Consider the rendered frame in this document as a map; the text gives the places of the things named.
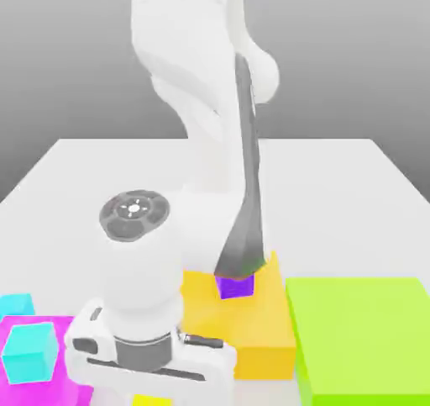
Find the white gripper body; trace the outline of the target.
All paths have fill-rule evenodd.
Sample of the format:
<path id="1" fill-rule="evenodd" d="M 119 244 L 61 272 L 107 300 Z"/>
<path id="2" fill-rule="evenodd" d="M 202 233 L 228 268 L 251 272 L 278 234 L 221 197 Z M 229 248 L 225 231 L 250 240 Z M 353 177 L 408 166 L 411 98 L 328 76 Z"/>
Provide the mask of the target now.
<path id="1" fill-rule="evenodd" d="M 90 406 L 132 406 L 136 395 L 165 398 L 171 406 L 233 406 L 234 364 L 210 348 L 183 345 L 155 372 L 136 372 L 114 362 L 65 350 L 69 378 L 94 388 Z"/>

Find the small yellow cube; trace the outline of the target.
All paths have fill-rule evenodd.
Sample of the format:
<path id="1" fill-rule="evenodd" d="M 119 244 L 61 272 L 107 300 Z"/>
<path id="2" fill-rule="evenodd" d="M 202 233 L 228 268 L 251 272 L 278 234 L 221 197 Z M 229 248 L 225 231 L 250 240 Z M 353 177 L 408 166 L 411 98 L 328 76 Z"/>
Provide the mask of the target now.
<path id="1" fill-rule="evenodd" d="M 172 406 L 172 401 L 169 398 L 136 394 L 132 406 Z"/>

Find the small purple cube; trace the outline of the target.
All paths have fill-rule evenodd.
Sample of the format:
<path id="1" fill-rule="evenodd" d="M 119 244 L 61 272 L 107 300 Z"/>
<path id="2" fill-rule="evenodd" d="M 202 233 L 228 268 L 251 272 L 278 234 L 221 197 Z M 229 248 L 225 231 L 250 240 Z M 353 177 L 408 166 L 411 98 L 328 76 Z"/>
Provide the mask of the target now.
<path id="1" fill-rule="evenodd" d="M 254 294 L 254 275 L 244 279 L 216 277 L 219 297 L 222 300 L 230 298 L 246 298 Z"/>

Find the small cyan cube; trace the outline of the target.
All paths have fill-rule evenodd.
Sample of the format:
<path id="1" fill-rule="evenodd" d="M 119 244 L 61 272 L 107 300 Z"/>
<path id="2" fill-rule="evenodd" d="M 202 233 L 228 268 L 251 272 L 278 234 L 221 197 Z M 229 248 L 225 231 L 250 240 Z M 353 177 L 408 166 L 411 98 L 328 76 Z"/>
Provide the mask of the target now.
<path id="1" fill-rule="evenodd" d="M 35 315 L 30 293 L 14 293 L 0 296 L 0 319 L 9 315 Z"/>
<path id="2" fill-rule="evenodd" d="M 58 353 L 59 343 L 52 322 L 14 325 L 1 354 L 8 383 L 50 381 Z"/>

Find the large orange box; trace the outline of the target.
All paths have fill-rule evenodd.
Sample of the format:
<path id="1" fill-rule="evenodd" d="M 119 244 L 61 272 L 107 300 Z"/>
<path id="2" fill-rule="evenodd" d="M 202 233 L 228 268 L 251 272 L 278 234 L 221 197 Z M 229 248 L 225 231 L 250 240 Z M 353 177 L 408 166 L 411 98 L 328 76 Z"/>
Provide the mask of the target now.
<path id="1" fill-rule="evenodd" d="M 277 254 L 255 275 L 254 294 L 222 300 L 215 278 L 185 272 L 182 329 L 219 338 L 237 351 L 238 380 L 291 380 L 296 340 Z"/>

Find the large magenta box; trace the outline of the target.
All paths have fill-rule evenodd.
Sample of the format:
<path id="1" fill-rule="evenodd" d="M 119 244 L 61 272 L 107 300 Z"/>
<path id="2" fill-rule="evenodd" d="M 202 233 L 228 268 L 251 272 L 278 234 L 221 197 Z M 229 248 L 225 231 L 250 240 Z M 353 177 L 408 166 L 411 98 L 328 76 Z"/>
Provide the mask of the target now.
<path id="1" fill-rule="evenodd" d="M 64 335 L 72 316 L 5 316 L 0 322 L 0 355 L 16 324 L 52 322 L 59 344 L 53 376 L 48 382 L 10 385 L 0 357 L 0 406 L 89 406 L 93 389 L 74 383 L 66 372 Z"/>

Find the large lime green box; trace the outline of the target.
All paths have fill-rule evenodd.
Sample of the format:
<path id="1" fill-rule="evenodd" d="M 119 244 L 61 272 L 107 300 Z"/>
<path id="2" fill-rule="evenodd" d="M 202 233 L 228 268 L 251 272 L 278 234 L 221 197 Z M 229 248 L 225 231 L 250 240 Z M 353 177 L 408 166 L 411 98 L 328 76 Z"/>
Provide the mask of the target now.
<path id="1" fill-rule="evenodd" d="M 301 406 L 430 406 L 430 296 L 415 277 L 290 277 Z"/>

